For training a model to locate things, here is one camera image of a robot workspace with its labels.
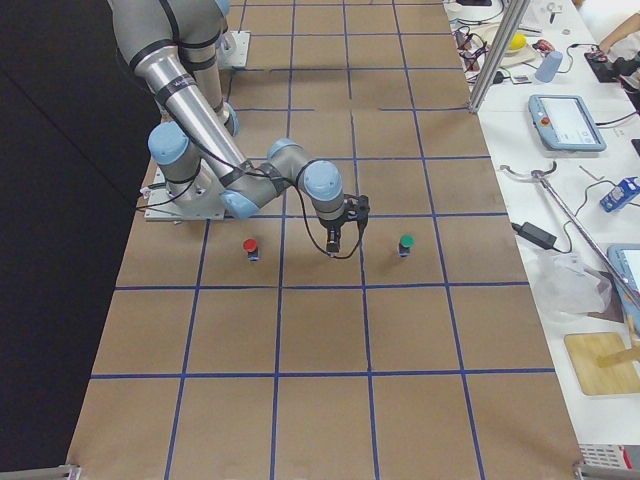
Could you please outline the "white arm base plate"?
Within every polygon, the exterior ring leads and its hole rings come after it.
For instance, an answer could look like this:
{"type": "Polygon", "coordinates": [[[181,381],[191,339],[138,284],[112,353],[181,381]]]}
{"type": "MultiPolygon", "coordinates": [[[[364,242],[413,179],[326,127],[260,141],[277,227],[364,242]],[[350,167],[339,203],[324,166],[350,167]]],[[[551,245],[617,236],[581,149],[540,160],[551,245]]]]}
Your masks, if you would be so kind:
{"type": "Polygon", "coordinates": [[[189,189],[176,200],[173,197],[180,194],[188,183],[167,183],[160,166],[156,167],[154,182],[160,186],[150,191],[144,205],[144,218],[147,221],[176,222],[224,218],[225,205],[219,197],[223,188],[204,160],[201,161],[200,171],[189,189]]]}
{"type": "Polygon", "coordinates": [[[227,31],[216,43],[218,66],[221,70],[244,70],[248,62],[251,33],[227,31]]]}

